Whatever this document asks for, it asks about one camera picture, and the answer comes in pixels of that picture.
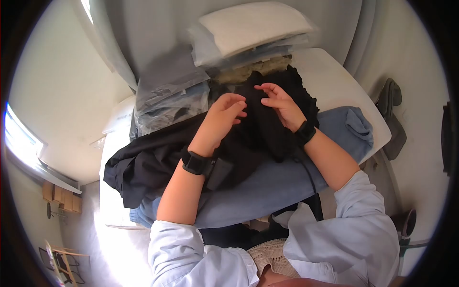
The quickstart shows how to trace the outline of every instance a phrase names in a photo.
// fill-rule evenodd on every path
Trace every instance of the black wristband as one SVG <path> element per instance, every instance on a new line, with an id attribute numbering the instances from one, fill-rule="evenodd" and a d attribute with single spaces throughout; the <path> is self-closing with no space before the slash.
<path id="1" fill-rule="evenodd" d="M 303 147 L 307 144 L 315 135 L 316 130 L 312 123 L 308 121 L 304 121 L 300 128 L 295 133 L 295 137 L 297 138 L 298 145 Z"/>
<path id="2" fill-rule="evenodd" d="M 192 174 L 205 174 L 212 163 L 212 158 L 205 158 L 194 152 L 189 152 L 188 146 L 183 147 L 180 155 L 183 162 L 183 169 Z"/>

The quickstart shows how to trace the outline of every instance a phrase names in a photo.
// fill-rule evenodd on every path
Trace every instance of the black clothing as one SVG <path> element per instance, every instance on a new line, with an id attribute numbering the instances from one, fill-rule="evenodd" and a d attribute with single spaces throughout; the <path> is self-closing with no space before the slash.
<path id="1" fill-rule="evenodd" d="M 302 202 L 309 205 L 317 221 L 324 220 L 319 194 L 316 193 L 302 200 Z M 295 211 L 297 207 L 298 203 L 295 203 L 274 212 L 272 215 L 277 216 L 285 211 Z M 269 227 L 263 231 L 249 229 L 242 223 L 220 228 L 203 228 L 199 231 L 201 232 L 202 240 L 205 245 L 216 245 L 221 248 L 239 247 L 244 250 L 249 250 L 261 243 L 274 239 L 287 238 L 289 236 L 288 229 L 275 222 L 271 216 L 268 218 L 268 222 Z"/>
<path id="2" fill-rule="evenodd" d="M 293 133 L 279 121 L 274 109 L 263 106 L 267 97 L 254 85 L 271 82 L 282 87 L 300 107 L 306 118 L 319 126 L 316 99 L 302 86 L 297 70 L 262 76 L 253 72 L 236 93 L 247 99 L 247 117 L 234 126 L 215 150 L 214 157 L 233 163 L 234 167 L 219 187 L 231 188 L 245 180 L 270 156 L 282 162 L 297 148 Z M 105 165 L 104 181 L 119 191 L 124 207 L 136 208 L 147 193 L 164 192 L 180 159 L 181 149 L 193 139 L 206 113 L 142 136 L 113 155 Z"/>

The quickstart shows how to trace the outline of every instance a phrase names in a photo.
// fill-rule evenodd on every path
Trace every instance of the person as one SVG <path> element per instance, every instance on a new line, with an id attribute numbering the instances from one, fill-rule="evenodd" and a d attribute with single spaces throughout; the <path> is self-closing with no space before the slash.
<path id="1" fill-rule="evenodd" d="M 264 83 L 255 89 L 267 94 L 261 103 L 276 109 L 293 133 L 307 120 L 279 86 Z M 241 122 L 238 117 L 247 116 L 245 100 L 238 94 L 220 96 L 188 151 L 211 157 L 231 127 Z M 272 223 L 288 231 L 284 238 L 250 249 L 208 245 L 193 226 L 205 177 L 186 171 L 180 160 L 151 227 L 152 285 L 387 286 L 396 275 L 399 244 L 382 195 L 354 159 L 319 129 L 303 149 L 336 191 L 336 218 L 316 221 L 311 208 L 299 203 L 296 210 L 272 217 Z"/>

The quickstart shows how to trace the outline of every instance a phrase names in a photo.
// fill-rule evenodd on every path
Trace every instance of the blue fabric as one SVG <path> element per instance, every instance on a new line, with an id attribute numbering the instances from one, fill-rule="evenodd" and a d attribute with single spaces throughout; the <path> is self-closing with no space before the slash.
<path id="1" fill-rule="evenodd" d="M 320 130 L 347 151 L 357 162 L 373 147 L 373 127 L 360 108 L 338 107 L 318 114 Z M 312 161 L 306 159 L 317 191 L 327 184 Z M 216 228 L 271 214 L 314 194 L 304 167 L 293 159 L 282 163 L 268 161 L 244 182 L 230 190 L 203 193 L 195 226 Z M 130 219 L 151 227 L 156 219 L 160 197 L 144 198 L 132 209 Z"/>

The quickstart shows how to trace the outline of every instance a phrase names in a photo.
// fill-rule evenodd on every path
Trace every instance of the beige knit top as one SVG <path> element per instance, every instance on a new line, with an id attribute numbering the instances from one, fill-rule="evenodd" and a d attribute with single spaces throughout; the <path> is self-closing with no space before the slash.
<path id="1" fill-rule="evenodd" d="M 258 277 L 261 276 L 266 265 L 271 266 L 274 273 L 282 274 L 291 278 L 299 278 L 300 275 L 284 256 L 285 239 L 275 239 L 250 248 L 247 252 L 257 266 Z"/>

